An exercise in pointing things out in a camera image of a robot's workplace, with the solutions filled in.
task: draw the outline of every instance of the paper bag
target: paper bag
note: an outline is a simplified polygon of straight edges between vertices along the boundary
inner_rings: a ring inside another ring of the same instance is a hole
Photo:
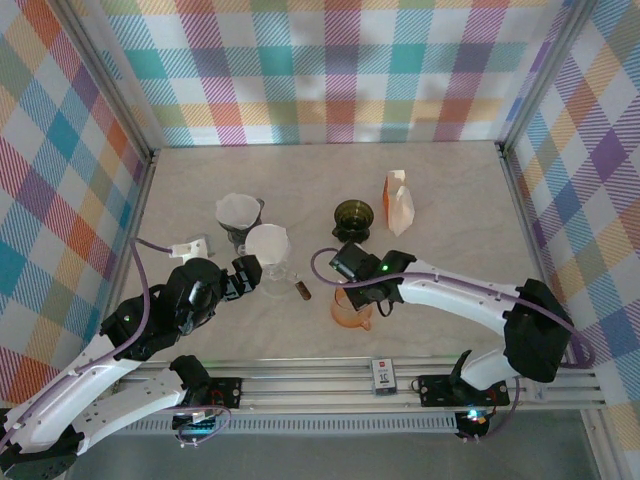
[[[382,193],[387,225],[396,237],[409,228],[415,215],[413,200],[411,200],[406,180],[407,176],[404,170],[389,171]]]

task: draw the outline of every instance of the plaid wallpaper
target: plaid wallpaper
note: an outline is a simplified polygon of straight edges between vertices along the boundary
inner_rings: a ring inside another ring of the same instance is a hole
[[[45,0],[0,0],[0,406],[101,321],[143,163]]]
[[[124,74],[114,60],[113,54],[109,47],[109,42],[105,40],[103,33],[101,32],[100,28],[98,28],[96,16],[89,13],[89,9],[85,0],[68,1],[74,8],[78,18],[81,20],[83,26],[85,27],[85,31],[90,34],[91,41],[94,44],[94,48],[102,54],[102,59],[104,61],[103,65],[111,74],[112,80],[117,85],[120,94],[129,106],[129,110],[131,111],[131,114],[133,115],[133,118],[138,125],[138,129],[144,135],[145,140],[149,145],[155,148],[164,146],[165,142],[162,139],[161,129],[159,127],[156,127],[157,131],[160,133],[159,135],[157,135],[155,133],[154,126],[152,126],[153,118],[152,122],[150,122],[148,116],[145,115],[140,108],[140,102],[138,102],[138,100],[136,99],[130,83],[125,80]]]
[[[178,147],[496,139],[571,0],[75,3]]]
[[[600,0],[516,148],[554,291],[640,478],[640,1]]]

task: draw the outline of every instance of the black mounting bracket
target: black mounting bracket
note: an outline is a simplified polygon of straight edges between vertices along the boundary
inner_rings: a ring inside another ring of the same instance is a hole
[[[504,381],[486,390],[468,389],[464,400],[454,393],[450,375],[420,375],[415,383],[423,407],[504,407],[510,403]]]
[[[212,405],[222,405],[227,408],[240,408],[242,397],[242,379],[235,377],[211,378],[209,390],[213,397]]]

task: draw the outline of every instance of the robotic arm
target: robotic arm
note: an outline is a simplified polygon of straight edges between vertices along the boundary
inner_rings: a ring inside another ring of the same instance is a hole
[[[153,412],[216,404],[209,375],[194,356],[179,357],[156,378],[134,388],[96,398],[153,354],[204,325],[219,302],[236,300],[260,283],[262,269],[255,256],[238,258],[232,265],[235,274],[230,275],[205,258],[186,261],[165,285],[149,289],[149,318],[131,345],[92,364],[136,334],[143,319],[143,295],[122,302],[84,351],[45,388],[22,405],[0,410],[3,474],[15,480],[53,479],[96,442]]]
[[[538,280],[529,279],[522,287],[478,282],[395,250],[380,260],[354,243],[347,243],[330,265],[354,282],[353,288],[342,286],[356,309],[371,303],[381,308],[385,301],[389,313],[394,303],[429,305],[476,321],[504,338],[498,349],[467,351],[458,360],[450,388],[463,405],[478,391],[519,375],[552,382],[574,331],[560,303]]]

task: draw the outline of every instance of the marble surface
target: marble surface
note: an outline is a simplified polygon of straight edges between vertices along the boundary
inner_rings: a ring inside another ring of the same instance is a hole
[[[382,186],[388,170],[404,169],[416,208],[400,237],[386,228]],[[478,279],[522,284],[534,276],[515,209],[490,142],[303,145],[166,149],[158,160],[139,235],[160,245],[208,233],[212,260],[230,267],[235,254],[216,223],[215,201],[230,192],[265,200],[265,223],[287,228],[292,268],[313,298],[297,292],[271,299],[259,291],[222,303],[206,326],[154,359],[195,354],[201,361],[367,355],[459,355],[499,338],[464,318],[417,305],[375,312],[372,329],[346,329],[329,314],[333,289],[309,269],[319,248],[339,247],[331,235],[335,207],[369,203],[375,220],[364,247],[379,257],[395,249],[442,269]],[[180,264],[139,247],[149,284],[163,283]],[[321,271],[338,280],[321,257]],[[140,294],[132,263],[123,298]]]

